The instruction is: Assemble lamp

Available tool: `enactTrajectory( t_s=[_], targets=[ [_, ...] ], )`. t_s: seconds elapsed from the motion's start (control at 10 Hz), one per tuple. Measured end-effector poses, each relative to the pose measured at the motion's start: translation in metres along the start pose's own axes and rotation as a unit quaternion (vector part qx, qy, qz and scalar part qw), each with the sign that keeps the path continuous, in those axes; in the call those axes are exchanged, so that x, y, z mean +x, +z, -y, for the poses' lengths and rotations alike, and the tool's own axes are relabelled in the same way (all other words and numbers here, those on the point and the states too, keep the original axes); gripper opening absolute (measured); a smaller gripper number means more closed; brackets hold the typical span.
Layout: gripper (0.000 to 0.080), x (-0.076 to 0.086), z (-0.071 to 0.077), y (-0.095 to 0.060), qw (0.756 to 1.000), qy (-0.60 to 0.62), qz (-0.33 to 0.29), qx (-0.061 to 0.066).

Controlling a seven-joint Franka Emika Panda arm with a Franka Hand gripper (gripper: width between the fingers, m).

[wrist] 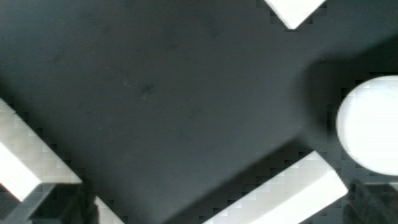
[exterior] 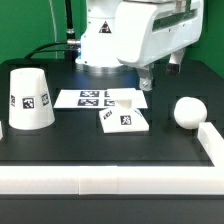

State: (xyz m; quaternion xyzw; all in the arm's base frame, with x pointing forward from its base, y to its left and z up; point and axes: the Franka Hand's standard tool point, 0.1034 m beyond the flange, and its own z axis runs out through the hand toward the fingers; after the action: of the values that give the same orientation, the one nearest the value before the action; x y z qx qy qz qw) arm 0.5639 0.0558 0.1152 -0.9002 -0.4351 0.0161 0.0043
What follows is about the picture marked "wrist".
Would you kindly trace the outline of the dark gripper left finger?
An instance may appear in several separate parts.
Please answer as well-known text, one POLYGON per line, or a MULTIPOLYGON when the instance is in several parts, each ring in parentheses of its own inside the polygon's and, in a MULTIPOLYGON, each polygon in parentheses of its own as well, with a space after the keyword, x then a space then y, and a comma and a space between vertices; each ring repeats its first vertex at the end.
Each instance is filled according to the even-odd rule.
POLYGON ((86 184, 41 184, 0 224, 96 224, 95 193, 86 184))

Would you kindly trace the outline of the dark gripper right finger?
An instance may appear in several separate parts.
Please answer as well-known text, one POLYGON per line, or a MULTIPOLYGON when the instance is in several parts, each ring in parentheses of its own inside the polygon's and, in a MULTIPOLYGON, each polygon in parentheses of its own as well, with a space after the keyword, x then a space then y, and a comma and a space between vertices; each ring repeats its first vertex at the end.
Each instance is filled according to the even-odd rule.
POLYGON ((352 182, 345 224, 398 224, 398 190, 388 183, 352 182))

